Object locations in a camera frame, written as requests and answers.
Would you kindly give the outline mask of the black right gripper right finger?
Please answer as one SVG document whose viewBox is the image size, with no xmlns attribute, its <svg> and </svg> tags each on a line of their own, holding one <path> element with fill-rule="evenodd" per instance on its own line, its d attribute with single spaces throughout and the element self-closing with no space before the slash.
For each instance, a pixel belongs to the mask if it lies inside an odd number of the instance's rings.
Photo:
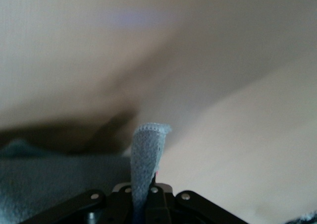
<svg viewBox="0 0 317 224">
<path fill-rule="evenodd" d="M 149 188 L 146 201 L 147 224 L 246 224 L 247 222 L 209 201 L 185 190 L 173 195 L 158 184 Z"/>
</svg>

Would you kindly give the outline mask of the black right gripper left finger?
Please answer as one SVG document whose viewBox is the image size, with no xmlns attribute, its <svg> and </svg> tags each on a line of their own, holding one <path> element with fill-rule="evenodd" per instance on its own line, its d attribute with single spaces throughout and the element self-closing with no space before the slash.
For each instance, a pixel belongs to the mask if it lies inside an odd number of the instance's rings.
<svg viewBox="0 0 317 224">
<path fill-rule="evenodd" d="M 23 221 L 23 224 L 130 224 L 131 184 L 117 184 L 106 196 L 91 189 Z"/>
</svg>

